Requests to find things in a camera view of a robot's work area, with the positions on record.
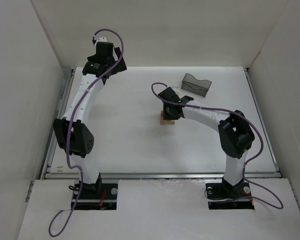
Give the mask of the wood block two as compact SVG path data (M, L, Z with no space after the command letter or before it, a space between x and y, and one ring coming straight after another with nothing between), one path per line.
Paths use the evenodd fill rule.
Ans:
M164 120L164 119L160 120L160 125L174 125L174 124L175 124L175 120Z

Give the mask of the dark transparent plastic bin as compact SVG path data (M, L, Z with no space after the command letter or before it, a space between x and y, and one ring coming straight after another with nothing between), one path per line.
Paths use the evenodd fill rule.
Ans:
M181 81L181 89L201 97L206 97L212 82L207 79L197 79L186 73Z

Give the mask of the wood block three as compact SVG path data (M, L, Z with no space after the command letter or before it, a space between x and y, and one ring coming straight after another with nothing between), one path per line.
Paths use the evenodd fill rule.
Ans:
M163 111L160 112L160 120L164 120L164 113L163 113Z

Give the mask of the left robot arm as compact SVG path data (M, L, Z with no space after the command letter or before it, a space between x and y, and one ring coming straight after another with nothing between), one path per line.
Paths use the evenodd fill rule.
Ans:
M91 153L95 138L88 128L89 115L97 94L111 76L126 71L123 48L99 41L95 54L87 58L78 90L67 111L53 121L58 146L66 154L66 164L80 174L78 193L99 195L102 178L93 165Z

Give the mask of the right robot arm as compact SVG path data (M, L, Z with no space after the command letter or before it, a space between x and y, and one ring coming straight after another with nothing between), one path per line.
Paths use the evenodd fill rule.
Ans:
M252 147L255 135L244 120L242 112L222 113L207 110L197 105L187 106L194 99L190 96L180 98L167 87L158 94L163 102L164 120L180 118L193 120L215 130L219 135L220 145L226 155L226 167L221 183L207 184L207 196L210 200L227 200L240 197L244 186L243 168Z

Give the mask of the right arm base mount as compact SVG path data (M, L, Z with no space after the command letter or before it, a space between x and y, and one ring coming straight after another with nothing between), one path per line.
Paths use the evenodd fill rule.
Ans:
M207 182L205 197L208 199L209 210L254 210L249 183L240 182L232 186L225 181Z

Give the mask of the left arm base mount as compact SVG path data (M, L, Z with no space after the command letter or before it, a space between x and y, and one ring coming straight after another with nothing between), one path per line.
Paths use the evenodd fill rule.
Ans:
M80 184L75 183L68 187L72 190L71 208L74 210L112 211L117 209L118 184L103 183L96 190L83 187L80 194Z

